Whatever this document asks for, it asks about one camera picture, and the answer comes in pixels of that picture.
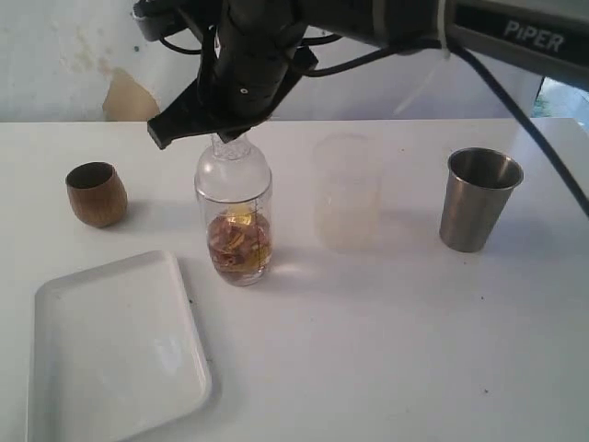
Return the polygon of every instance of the stainless steel cup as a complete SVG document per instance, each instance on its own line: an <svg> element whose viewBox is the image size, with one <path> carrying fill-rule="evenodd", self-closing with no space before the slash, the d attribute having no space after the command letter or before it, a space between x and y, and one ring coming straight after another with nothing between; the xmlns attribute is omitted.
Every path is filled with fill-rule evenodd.
<svg viewBox="0 0 589 442"><path fill-rule="evenodd" d="M452 154L448 169L440 238L450 249L479 251L524 172L508 156L477 147Z"/></svg>

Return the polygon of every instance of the glass bottle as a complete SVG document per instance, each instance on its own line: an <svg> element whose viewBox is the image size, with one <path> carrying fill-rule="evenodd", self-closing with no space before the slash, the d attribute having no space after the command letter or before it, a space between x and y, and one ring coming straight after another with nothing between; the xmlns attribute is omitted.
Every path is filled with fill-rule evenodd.
<svg viewBox="0 0 589 442"><path fill-rule="evenodd" d="M229 284L251 285L271 259L271 171L245 135L211 139L194 177L209 254Z"/></svg>

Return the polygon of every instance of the white table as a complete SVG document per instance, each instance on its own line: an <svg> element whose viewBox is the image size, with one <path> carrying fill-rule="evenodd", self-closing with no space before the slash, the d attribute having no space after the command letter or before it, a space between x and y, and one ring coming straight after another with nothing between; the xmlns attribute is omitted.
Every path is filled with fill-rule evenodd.
<svg viewBox="0 0 589 442"><path fill-rule="evenodd" d="M589 139L537 121L589 190ZM314 144L387 140L382 249L323 248ZM250 288L214 273L192 189L206 137L159 152L140 123L0 124L0 440L23 440L32 299L46 280L146 250L182 266L214 393L137 442L586 441L589 223L511 121L270 122L251 132L273 169L273 272ZM525 170L487 248L439 240L453 149L509 152ZM68 206L74 166L114 164L128 219L97 230Z"/></svg>

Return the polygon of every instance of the wooden cup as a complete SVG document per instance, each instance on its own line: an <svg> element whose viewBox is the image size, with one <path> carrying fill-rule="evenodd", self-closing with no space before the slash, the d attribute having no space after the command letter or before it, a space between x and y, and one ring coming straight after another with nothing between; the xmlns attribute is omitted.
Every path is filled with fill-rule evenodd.
<svg viewBox="0 0 589 442"><path fill-rule="evenodd" d="M65 179L67 195L75 216L92 227L120 221L127 210L127 192L114 167L87 163L72 170Z"/></svg>

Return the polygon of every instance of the white rectangular tray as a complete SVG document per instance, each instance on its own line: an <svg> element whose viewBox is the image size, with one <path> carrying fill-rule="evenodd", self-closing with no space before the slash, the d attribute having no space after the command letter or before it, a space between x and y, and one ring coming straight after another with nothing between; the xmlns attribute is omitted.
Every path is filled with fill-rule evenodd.
<svg viewBox="0 0 589 442"><path fill-rule="evenodd" d="M211 376L176 258L151 251L35 296L28 442L114 442L199 409Z"/></svg>

